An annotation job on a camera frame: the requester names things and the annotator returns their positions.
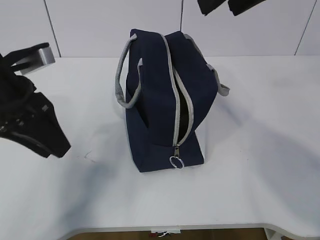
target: bag handle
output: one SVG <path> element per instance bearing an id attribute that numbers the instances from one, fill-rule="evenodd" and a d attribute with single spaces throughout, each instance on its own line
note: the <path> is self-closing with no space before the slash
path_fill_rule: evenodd
<path id="1" fill-rule="evenodd" d="M 139 84 L 138 84 L 138 87 L 136 88 L 136 90 L 135 90 L 135 92 L 129 102 L 126 102 L 125 96 L 124 96 L 124 91 L 120 85 L 120 75 L 122 72 L 122 68 L 124 66 L 125 58 L 128 54 L 131 43 L 136 39 L 137 39 L 137 35 L 133 34 L 129 38 L 129 40 L 126 42 L 124 49 L 121 53 L 118 67 L 117 67 L 116 73 L 115 73 L 115 97 L 116 97 L 117 102 L 126 109 L 131 109 L 135 105 L 135 103 L 138 100 L 139 94 L 141 92 L 140 67 L 143 66 L 142 58 L 140 58 L 140 60 L 137 64 L 137 71 L 138 71 L 138 75 L 139 75 Z"/>
<path id="2" fill-rule="evenodd" d="M 202 55 L 202 52 L 200 51 L 199 47 L 198 47 L 197 44 L 195 43 L 194 39 L 193 39 L 190 35 L 188 35 L 188 34 L 184 34 L 184 37 L 192 42 L 194 48 L 199 52 L 199 54 L 201 55 L 201 57 L 204 58 L 204 56 Z M 220 83 L 218 73 L 217 73 L 217 71 L 214 69 L 213 66 L 211 66 L 210 64 L 207 64 L 207 67 L 208 67 L 208 68 L 213 72 L 213 74 L 214 74 L 216 83 L 217 83 L 217 85 L 218 85 L 218 93 L 219 93 L 221 96 L 223 96 L 223 97 L 228 96 L 228 95 L 229 95 L 230 88 L 227 87 L 226 85 L 223 85 L 223 84 Z"/>

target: robotic claw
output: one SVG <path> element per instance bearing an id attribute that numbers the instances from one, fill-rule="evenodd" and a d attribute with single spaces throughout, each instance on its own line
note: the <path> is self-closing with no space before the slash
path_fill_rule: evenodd
<path id="1" fill-rule="evenodd" d="M 71 145 L 53 104 L 23 76 L 55 63 L 49 43 L 0 54 L 0 137 L 42 157 L 63 157 Z"/>

